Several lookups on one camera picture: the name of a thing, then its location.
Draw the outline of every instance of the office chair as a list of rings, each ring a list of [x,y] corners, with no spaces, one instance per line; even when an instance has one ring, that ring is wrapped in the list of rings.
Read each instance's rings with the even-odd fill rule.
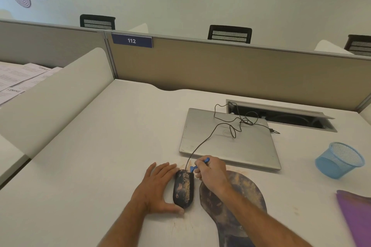
[[[81,15],[80,26],[82,28],[115,29],[115,17],[99,15]]]
[[[250,43],[252,33],[253,30],[251,28],[210,25],[207,39]]]
[[[371,56],[371,36],[349,34],[344,49],[355,55]]]

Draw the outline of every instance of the blue mesh cup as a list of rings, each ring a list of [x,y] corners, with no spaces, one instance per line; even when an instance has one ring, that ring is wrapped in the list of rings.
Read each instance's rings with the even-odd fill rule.
[[[332,142],[328,149],[316,158],[315,163],[323,174],[339,179],[354,168],[365,165],[365,160],[351,146],[342,142]]]

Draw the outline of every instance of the laptop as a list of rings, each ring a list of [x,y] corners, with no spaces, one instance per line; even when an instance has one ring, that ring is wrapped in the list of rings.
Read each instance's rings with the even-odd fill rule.
[[[238,117],[226,113],[215,113],[215,116],[225,121],[232,121]],[[188,109],[179,151],[191,155],[195,148],[211,134],[216,125],[223,123],[217,118],[214,118],[213,111]],[[256,117],[248,117],[248,119],[252,122],[256,121]],[[239,121],[236,119],[229,124],[239,130]],[[267,121],[263,118],[259,118],[256,125],[241,124],[242,132],[236,131],[236,138],[232,137],[228,125],[219,125],[193,156],[211,155],[229,162],[281,170],[271,132],[268,128],[259,125],[268,127]]]

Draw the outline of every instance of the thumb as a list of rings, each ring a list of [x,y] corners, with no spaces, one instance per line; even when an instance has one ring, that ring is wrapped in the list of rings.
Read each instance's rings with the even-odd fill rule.
[[[210,169],[202,160],[197,159],[194,163],[200,169],[201,174]]]
[[[175,205],[174,203],[166,203],[164,202],[162,207],[163,213],[173,213],[173,214],[179,214],[181,216],[184,215],[184,209],[178,205]]]

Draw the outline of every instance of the hand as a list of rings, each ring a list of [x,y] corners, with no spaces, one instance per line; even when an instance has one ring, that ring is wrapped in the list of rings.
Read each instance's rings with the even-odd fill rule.
[[[142,204],[146,214],[178,213],[183,215],[183,208],[174,203],[166,203],[164,200],[165,187],[174,174],[179,171],[179,168],[176,164],[169,165],[169,162],[155,167],[156,163],[148,167],[142,182],[135,189],[130,201]]]
[[[203,162],[206,158],[210,158],[208,166]],[[209,190],[217,197],[221,198],[222,194],[229,188],[231,184],[228,179],[225,163],[214,156],[202,156],[195,161],[197,169],[196,178],[202,180]]]

